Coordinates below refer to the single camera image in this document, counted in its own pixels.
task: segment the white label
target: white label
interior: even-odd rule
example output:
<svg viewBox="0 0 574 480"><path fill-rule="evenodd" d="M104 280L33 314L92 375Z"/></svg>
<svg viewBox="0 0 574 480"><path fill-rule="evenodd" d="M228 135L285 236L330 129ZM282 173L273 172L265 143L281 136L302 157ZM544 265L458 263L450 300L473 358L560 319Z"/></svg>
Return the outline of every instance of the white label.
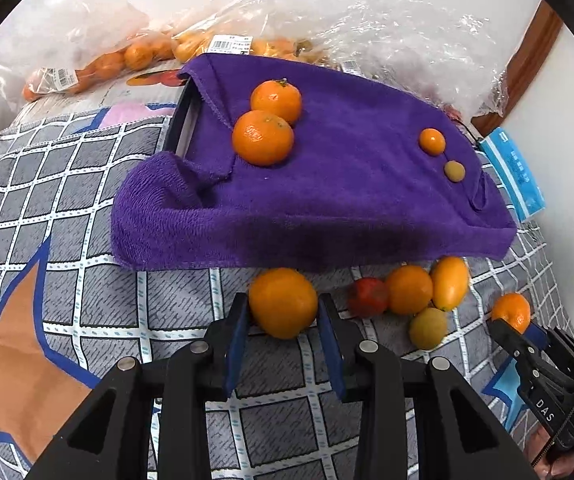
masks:
<svg viewBox="0 0 574 480"><path fill-rule="evenodd" d="M360 70L358 63L356 63L353 59L350 59L349 61L341 61L340 68L342 68L342 71L347 74L365 77L365 75L362 73L362 70Z"/></svg>
<svg viewBox="0 0 574 480"><path fill-rule="evenodd" d="M62 92L78 84L76 71L68 68L46 68L44 78L51 79L56 92Z"/></svg>
<svg viewBox="0 0 574 480"><path fill-rule="evenodd" d="M214 54L249 54L252 39L252 36L216 34L211 40L207 52Z"/></svg>

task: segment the cherry tomato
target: cherry tomato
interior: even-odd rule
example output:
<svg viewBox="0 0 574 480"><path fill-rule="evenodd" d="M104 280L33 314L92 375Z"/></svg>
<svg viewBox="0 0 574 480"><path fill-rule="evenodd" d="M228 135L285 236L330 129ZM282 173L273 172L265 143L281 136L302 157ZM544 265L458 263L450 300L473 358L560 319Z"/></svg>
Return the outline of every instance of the cherry tomato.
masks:
<svg viewBox="0 0 574 480"><path fill-rule="evenodd" d="M389 290L382 280L361 278L350 287L348 303L354 316L377 316L382 314L389 304Z"/></svg>

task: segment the metal screw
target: metal screw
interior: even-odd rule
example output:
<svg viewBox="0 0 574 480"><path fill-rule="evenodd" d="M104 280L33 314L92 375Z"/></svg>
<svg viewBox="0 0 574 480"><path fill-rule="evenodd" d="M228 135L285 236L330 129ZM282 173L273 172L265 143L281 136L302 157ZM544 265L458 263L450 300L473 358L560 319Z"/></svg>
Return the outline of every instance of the metal screw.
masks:
<svg viewBox="0 0 574 480"><path fill-rule="evenodd" d="M432 366L436 368L436 370L440 370L441 372L443 372L445 370L449 370L451 363L449 362L448 359L445 359L444 357L435 357L432 359Z"/></svg>
<svg viewBox="0 0 574 480"><path fill-rule="evenodd" d="M378 343L372 341L371 339L365 339L364 341L360 342L358 348L365 352L365 354L373 354L374 352L378 351Z"/></svg>
<svg viewBox="0 0 574 480"><path fill-rule="evenodd" d="M209 344L206 341L194 341L190 346L194 354L204 354L209 349Z"/></svg>
<svg viewBox="0 0 574 480"><path fill-rule="evenodd" d="M127 370L131 370L135 365L136 360L133 357L123 357L118 361L118 370L126 372Z"/></svg>

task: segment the checkered tablecloth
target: checkered tablecloth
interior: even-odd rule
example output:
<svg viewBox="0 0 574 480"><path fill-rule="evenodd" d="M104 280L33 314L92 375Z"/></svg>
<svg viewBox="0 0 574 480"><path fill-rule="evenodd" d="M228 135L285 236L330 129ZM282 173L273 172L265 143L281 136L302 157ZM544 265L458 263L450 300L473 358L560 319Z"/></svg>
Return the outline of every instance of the checkered tablecloth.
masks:
<svg viewBox="0 0 574 480"><path fill-rule="evenodd" d="M100 377L122 356L149 362L201 338L261 269L131 272L116 265L110 247L113 197L126 173L161 149L169 118L78 133L93 124L97 113L47 118L0 134L0 298L51 235L42 327L51 349ZM478 156L511 210L493 167L483 153ZM520 226L502 262L468 258L470 291L449 314L449 334L431 352L414 349L406 335L406 319L385 315L355 322L366 337L407 359L449 358L480 391L506 358L484 324L499 295L518 290L532 304L536 322L570 330L545 247L532 221ZM432 262L420 264L428 268ZM318 292L333 295L341 316L350 317L346 287L361 276L386 276L398 265L307 277ZM484 400L503 420L502 402ZM341 404L331 391L315 327L289 341L253 329L235 394L227 402L208 403L206 409L214 478L353 478L360 405ZM410 399L407 409L408 472L416 478ZM513 434L521 445L534 421L531 415L518 421ZM156 414L150 479L156 478L157 448ZM392 459L404 457L393 449ZM181 478L182 465L178 467ZM13 444L0 442L1 479L20 479L28 468Z"/></svg>

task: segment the purple towel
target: purple towel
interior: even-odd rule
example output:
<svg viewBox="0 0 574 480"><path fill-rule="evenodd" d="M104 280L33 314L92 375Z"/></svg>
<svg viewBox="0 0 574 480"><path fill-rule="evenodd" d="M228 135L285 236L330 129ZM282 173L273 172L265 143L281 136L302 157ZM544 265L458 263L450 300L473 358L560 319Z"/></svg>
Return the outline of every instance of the purple towel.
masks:
<svg viewBox="0 0 574 480"><path fill-rule="evenodd" d="M323 270L446 254L502 259L516 225L467 139L440 110L357 76L304 63L205 54L185 67L202 107L185 158L132 170L112 211L116 259L137 270ZM254 87L286 77L302 93L289 158L256 168L231 130ZM445 154L418 146L437 128ZM443 173L464 164L462 183Z"/></svg>

